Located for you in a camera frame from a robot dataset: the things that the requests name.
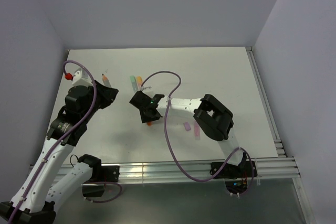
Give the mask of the pink highlighter pen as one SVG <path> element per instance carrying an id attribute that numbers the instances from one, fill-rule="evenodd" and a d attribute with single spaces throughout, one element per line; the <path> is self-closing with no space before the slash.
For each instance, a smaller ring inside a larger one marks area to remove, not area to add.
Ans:
<path id="1" fill-rule="evenodd" d="M 200 127 L 197 122 L 194 122 L 194 136 L 197 141 L 201 139 Z"/>

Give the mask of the green pen cap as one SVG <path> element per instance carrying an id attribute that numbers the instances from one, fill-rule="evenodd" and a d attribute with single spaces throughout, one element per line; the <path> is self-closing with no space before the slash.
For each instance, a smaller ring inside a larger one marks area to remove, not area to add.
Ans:
<path id="1" fill-rule="evenodd" d="M 135 76 L 130 76 L 131 83 L 136 83 Z"/>

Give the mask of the green highlighter pen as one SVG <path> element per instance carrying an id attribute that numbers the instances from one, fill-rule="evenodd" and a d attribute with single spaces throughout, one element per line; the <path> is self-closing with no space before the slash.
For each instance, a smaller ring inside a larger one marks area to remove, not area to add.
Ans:
<path id="1" fill-rule="evenodd" d="M 138 89 L 138 85 L 137 85 L 137 83 L 136 82 L 133 82 L 132 83 L 132 87 L 133 87 L 133 91 L 134 92 L 137 92 L 139 89 Z"/>

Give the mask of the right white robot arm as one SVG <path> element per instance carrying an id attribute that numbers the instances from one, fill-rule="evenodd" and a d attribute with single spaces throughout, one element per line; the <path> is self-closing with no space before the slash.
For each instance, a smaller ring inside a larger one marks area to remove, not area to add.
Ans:
<path id="1" fill-rule="evenodd" d="M 156 94 L 150 97 L 143 91 L 136 92 L 130 104 L 140 111 L 142 123 L 163 119 L 163 131 L 167 146 L 179 170 L 188 178 L 197 182 L 207 182 L 214 178 L 254 178 L 255 167 L 252 158 L 242 147 L 236 147 L 221 162 L 220 167 L 211 168 L 211 177 L 197 179 L 187 173 L 177 160 L 167 131 L 167 117 L 169 112 L 174 116 L 187 118 L 191 116 L 204 134 L 217 142 L 228 141 L 230 131 L 234 126 L 233 113 L 211 94 L 199 99 L 177 99 L 171 95 Z"/>

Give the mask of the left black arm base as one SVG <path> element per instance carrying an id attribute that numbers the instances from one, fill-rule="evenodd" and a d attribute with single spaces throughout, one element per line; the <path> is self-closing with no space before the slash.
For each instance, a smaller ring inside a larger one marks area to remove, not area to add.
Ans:
<path id="1" fill-rule="evenodd" d="M 86 198 L 98 198 L 107 192 L 108 186 L 116 186 L 119 179 L 119 166 L 101 166 L 82 186 Z"/>

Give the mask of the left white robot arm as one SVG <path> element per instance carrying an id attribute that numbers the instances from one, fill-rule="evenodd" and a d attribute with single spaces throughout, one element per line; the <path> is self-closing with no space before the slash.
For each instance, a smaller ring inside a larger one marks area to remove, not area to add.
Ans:
<path id="1" fill-rule="evenodd" d="M 99 109 L 110 106 L 118 92 L 98 82 L 68 91 L 65 105 L 50 125 L 38 161 L 16 195 L 1 203 L 3 219 L 9 223 L 53 223 L 60 207 L 83 183 L 101 178 L 101 159 L 84 154 L 71 171 L 54 183 L 89 120 Z"/>

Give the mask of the purple pen cap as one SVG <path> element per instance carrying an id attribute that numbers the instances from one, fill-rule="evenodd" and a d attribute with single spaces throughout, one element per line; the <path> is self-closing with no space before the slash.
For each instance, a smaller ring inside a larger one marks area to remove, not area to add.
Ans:
<path id="1" fill-rule="evenodd" d="M 185 128 L 186 131 L 190 131 L 191 130 L 191 126 L 190 126 L 190 124 L 188 122 L 184 122 L 183 125 L 184 125 L 184 128 Z"/>

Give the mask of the grey pen orange tip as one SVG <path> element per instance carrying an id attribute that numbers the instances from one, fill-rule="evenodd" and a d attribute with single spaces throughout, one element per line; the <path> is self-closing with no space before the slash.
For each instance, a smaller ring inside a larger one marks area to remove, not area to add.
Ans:
<path id="1" fill-rule="evenodd" d="M 106 87 L 112 88 L 110 81 L 105 74 L 102 74 L 102 82 Z"/>

